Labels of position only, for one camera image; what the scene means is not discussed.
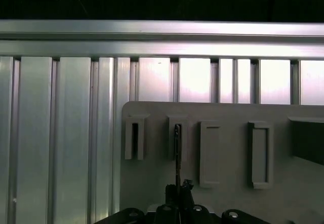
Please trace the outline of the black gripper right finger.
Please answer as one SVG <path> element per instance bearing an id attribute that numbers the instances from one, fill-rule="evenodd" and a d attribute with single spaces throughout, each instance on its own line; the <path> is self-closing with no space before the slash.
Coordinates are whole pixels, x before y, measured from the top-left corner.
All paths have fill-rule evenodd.
<path id="1" fill-rule="evenodd" d="M 218 216 L 216 213 L 210 212 L 205 206 L 195 204 L 191 193 L 192 188 L 193 184 L 190 180 L 184 180 L 181 185 L 181 217 L 183 223 L 268 223 L 237 209 L 226 210 L 221 216 Z"/>

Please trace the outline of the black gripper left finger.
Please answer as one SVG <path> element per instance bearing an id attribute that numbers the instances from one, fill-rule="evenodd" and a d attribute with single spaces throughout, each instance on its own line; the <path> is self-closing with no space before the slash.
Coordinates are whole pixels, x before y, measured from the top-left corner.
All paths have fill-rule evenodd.
<path id="1" fill-rule="evenodd" d="M 165 188 L 165 204 L 146 214 L 137 208 L 126 208 L 96 223 L 178 223 L 178 190 L 176 185 Z"/>

